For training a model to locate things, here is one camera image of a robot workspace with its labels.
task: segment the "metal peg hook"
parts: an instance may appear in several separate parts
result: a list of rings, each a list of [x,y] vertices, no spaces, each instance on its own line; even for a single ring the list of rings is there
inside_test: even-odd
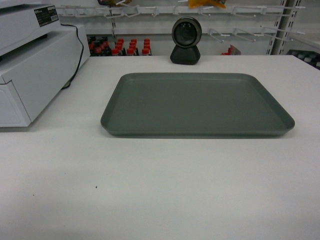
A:
[[[172,9],[172,14],[173,15],[179,15],[180,12],[177,12],[177,8],[182,4],[182,3],[187,3],[189,0],[179,0],[178,5],[174,6]]]
[[[206,16],[206,17],[210,17],[211,14],[210,14],[210,13],[205,14],[205,13],[204,13],[204,10],[212,9],[212,8],[214,8],[214,6],[199,7],[199,8],[198,8],[198,13],[199,13],[200,15],[203,15],[203,16]]]
[[[247,40],[247,41],[249,41],[249,42],[251,42],[251,43],[254,43],[256,40],[255,40],[255,39],[249,39],[249,38],[246,38],[246,37],[244,37],[244,36],[238,35],[238,30],[239,30],[239,31],[242,31],[242,32],[244,32],[244,33],[246,33],[246,34],[250,34],[250,35],[252,35],[252,36],[261,36],[261,35],[262,35],[262,34],[255,35],[255,34],[252,33],[252,32],[248,32],[248,31],[242,30],[242,29],[240,29],[240,28],[236,28],[236,27],[234,28],[233,35],[235,35],[235,36],[238,37],[238,38]]]
[[[271,16],[278,16],[278,17],[290,17],[292,15],[292,13],[289,14],[282,14],[282,13],[267,13],[267,9],[268,8],[273,8],[273,9],[283,9],[283,10],[293,10],[293,9],[305,9],[305,6],[294,6],[294,7],[290,7],[290,6],[263,6],[263,11],[261,14],[263,15],[271,15]]]
[[[121,8],[121,13],[120,13],[120,15],[115,15],[115,16],[107,16],[107,15],[109,15],[109,14],[107,14],[107,12],[104,14],[104,17],[106,18],[106,19],[115,19],[115,18],[120,18],[120,17],[123,17],[124,15],[125,15],[125,13],[124,13],[124,10]]]
[[[151,14],[152,17],[156,17],[159,15],[159,10],[157,6],[146,6],[145,9],[154,9],[153,13]]]
[[[210,28],[208,35],[209,35],[210,37],[214,38],[215,40],[217,40],[217,41],[220,42],[220,43],[223,43],[224,40],[218,39],[217,37],[213,36],[214,33],[217,33],[217,34],[219,34],[219,35],[222,36],[222,37],[229,37],[229,36],[230,36],[230,34],[223,34],[223,33],[220,33],[220,32],[218,32],[217,30],[215,30],[215,29],[213,29],[213,28]]]
[[[239,16],[239,17],[243,17],[243,18],[252,19],[252,18],[255,18],[255,17],[256,17],[255,14],[253,14],[253,15],[242,15],[242,14],[238,14],[238,13],[237,13],[237,9],[254,9],[254,10],[256,10],[257,8],[259,8],[259,7],[234,6],[231,14],[234,15],[234,16]]]
[[[125,14],[125,16],[127,16],[128,18],[132,18],[134,16],[138,16],[140,14],[140,6],[137,5],[137,6],[134,6],[133,8],[136,9],[136,13],[133,13],[131,15],[128,15],[128,14]]]

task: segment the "gray tray surface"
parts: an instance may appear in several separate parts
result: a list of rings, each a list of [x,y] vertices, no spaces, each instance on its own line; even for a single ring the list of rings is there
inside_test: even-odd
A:
[[[279,136],[295,121],[251,75],[130,73],[101,124],[115,136]]]

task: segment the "black cable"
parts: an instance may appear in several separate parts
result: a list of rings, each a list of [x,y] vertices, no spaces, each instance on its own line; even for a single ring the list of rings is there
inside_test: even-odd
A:
[[[73,27],[73,28],[75,28],[75,29],[76,29],[76,37],[78,38],[79,42],[80,42],[81,45],[82,45],[82,49],[81,49],[81,54],[80,54],[80,59],[79,59],[78,66],[76,67],[76,70],[75,70],[74,74],[72,75],[72,77],[69,79],[69,81],[64,85],[63,88],[61,88],[61,89],[63,90],[63,89],[67,89],[68,87],[70,87],[71,82],[73,81],[73,79],[74,79],[75,76],[77,75],[77,72],[78,72],[79,67],[80,67],[80,64],[81,64],[82,56],[83,56],[83,54],[84,54],[85,46],[84,46],[84,44],[81,42],[81,40],[80,40],[80,38],[79,38],[79,32],[78,32],[77,26],[71,25],[71,24],[62,24],[62,23],[60,23],[60,24],[61,24],[62,26],[65,26],[65,27]]]

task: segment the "white counter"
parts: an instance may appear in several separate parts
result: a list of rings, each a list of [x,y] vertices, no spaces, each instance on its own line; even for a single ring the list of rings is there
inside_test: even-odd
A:
[[[295,120],[277,138],[116,138],[133,72],[245,73]],[[320,71],[293,56],[91,57],[28,128],[0,128],[1,240],[315,240]]]

